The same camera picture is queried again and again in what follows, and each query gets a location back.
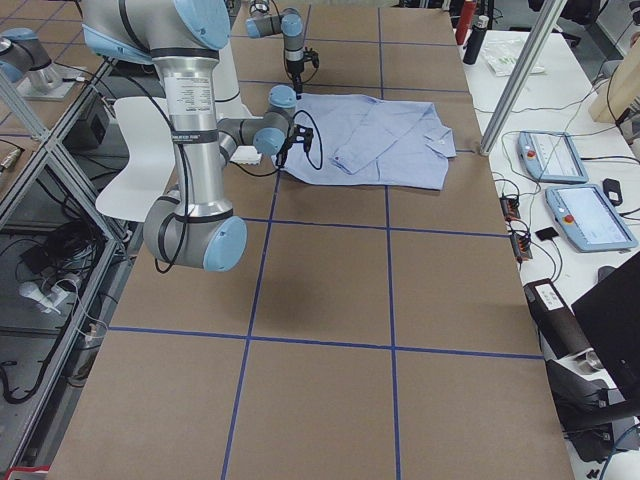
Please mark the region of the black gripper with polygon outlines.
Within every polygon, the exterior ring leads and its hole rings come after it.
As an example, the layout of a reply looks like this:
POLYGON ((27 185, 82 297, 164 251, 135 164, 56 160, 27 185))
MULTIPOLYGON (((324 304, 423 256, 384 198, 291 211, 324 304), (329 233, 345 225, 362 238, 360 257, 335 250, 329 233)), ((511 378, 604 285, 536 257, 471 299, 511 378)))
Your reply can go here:
POLYGON ((291 82, 297 100, 300 100, 303 94, 303 81, 301 75, 304 72, 304 65, 305 53, 303 49, 285 51, 286 71, 291 76, 291 82))
POLYGON ((289 140, 287 140, 281 150, 278 152, 278 156, 276 157, 276 167, 277 168, 284 168, 286 165, 286 161, 287 161, 287 156, 288 156, 288 152, 290 151, 290 149, 292 148, 292 146, 294 145, 294 142, 290 142, 289 140))

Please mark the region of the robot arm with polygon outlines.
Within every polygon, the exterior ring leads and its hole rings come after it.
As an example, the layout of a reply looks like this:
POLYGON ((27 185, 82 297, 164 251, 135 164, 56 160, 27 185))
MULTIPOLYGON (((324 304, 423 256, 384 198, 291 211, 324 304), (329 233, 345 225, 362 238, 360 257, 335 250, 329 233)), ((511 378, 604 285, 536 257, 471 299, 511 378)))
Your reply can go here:
POLYGON ((285 72, 292 83, 296 98, 300 99, 303 93, 302 74, 307 63, 307 54, 303 39, 303 21, 299 11, 287 7, 271 13, 269 1, 251 1, 245 28, 247 35, 253 39, 282 35, 285 72))
POLYGON ((87 1, 83 32, 95 53, 153 65, 166 95, 178 174, 144 222, 158 263, 224 272, 241 259, 247 226, 225 197, 223 169, 240 146, 274 156, 294 128, 297 94, 273 87, 257 118, 216 117, 214 69, 231 33, 223 1, 87 1))

